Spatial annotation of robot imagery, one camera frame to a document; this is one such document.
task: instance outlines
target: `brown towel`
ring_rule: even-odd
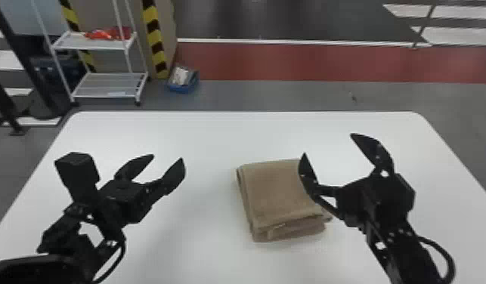
[[[330,219],[306,194],[297,159],[242,165],[237,180],[253,239],[270,242],[322,232]]]

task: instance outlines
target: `gray floor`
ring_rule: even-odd
[[[192,94],[172,94],[155,80],[143,102],[87,100],[78,110],[410,110],[430,121],[486,189],[486,85],[204,81]],[[59,130],[9,137],[0,128],[0,220]]]

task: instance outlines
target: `black pole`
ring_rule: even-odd
[[[15,104],[10,99],[8,94],[6,94],[1,84],[0,84],[0,113],[3,116],[3,119],[7,121],[10,124],[10,126],[14,129],[11,135],[24,135],[26,133],[26,130],[15,119],[15,115],[16,115]]]
[[[26,56],[26,52],[24,51],[23,46],[19,43],[17,37],[14,34],[14,31],[11,29],[8,21],[5,19],[5,16],[1,12],[0,9],[0,30],[1,33],[5,36],[6,41],[10,45],[11,49],[14,51],[15,55],[20,61],[20,64],[24,67],[31,82],[35,85],[35,89],[38,92],[40,98],[43,100],[44,104],[47,108],[51,110],[55,110],[56,112],[60,112],[59,107],[54,102],[51,97],[50,92],[48,91],[47,87],[43,83],[43,81],[39,78],[38,74],[36,74],[35,68],[31,64],[31,61]]]
[[[419,42],[419,39],[423,36],[423,32],[424,30],[426,29],[426,27],[428,26],[429,24],[429,21],[432,19],[432,15],[433,15],[433,11],[435,10],[435,8],[437,7],[438,5],[438,0],[432,0],[433,3],[431,6],[429,6],[429,10],[428,10],[428,13],[426,15],[426,18],[424,19],[424,22],[421,26],[421,29],[419,30],[419,36],[417,37],[417,39],[413,42],[412,44],[412,48],[416,48],[417,47],[417,42]]]

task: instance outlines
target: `metal shelf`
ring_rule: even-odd
[[[137,28],[135,25],[135,19],[132,15],[132,9],[128,0],[124,0],[125,9],[128,13],[128,19],[132,25],[132,36],[130,39],[122,41],[108,41],[103,39],[88,39],[84,37],[82,32],[74,32],[70,30],[66,21],[63,21],[65,29],[67,30],[57,41],[52,44],[49,39],[49,34],[42,19],[42,15],[38,7],[36,6],[36,0],[30,0],[33,10],[35,11],[36,19],[40,25],[40,29],[43,32],[45,41],[50,48],[51,55],[54,58],[54,62],[59,72],[61,81],[64,88],[70,96],[70,101],[75,103],[76,97],[96,97],[96,98],[112,98],[112,97],[133,97],[135,103],[140,105],[141,93],[144,85],[146,84],[149,72],[147,71],[147,62],[144,56],[144,49],[141,46],[139,36],[137,34]],[[121,15],[119,13],[119,0],[112,0],[112,6],[114,8],[114,15],[116,16],[117,27],[119,34],[123,34],[123,25],[121,21]],[[129,50],[133,43],[136,42],[139,53],[142,59],[142,65],[145,72],[134,73],[132,63],[130,61]],[[72,91],[67,81],[62,66],[57,59],[57,50],[76,50],[79,58],[82,59],[84,67],[87,73],[84,75],[80,83]],[[128,67],[127,73],[92,73],[88,64],[85,62],[85,58],[80,51],[124,51],[124,57],[126,66]]]
[[[147,73],[87,73],[72,97],[135,97],[140,98]]]
[[[53,49],[83,49],[90,51],[124,51],[130,49],[137,36],[136,32],[132,33],[130,39],[122,41],[119,40],[104,40],[104,39],[88,39],[83,32],[66,31],[57,41],[52,45]]]

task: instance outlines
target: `white table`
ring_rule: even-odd
[[[94,157],[102,181],[128,159],[154,153],[138,181],[184,157],[187,177],[138,225],[106,283],[387,283],[364,236],[334,221],[321,235],[269,244],[251,239],[235,168],[308,153],[319,180],[346,184],[371,170],[352,143],[383,142],[416,191],[410,222],[457,263],[456,283],[486,283],[486,192],[415,113],[79,113],[72,117],[0,223],[0,259],[34,253],[70,204],[54,160]],[[432,253],[444,271],[444,262]]]

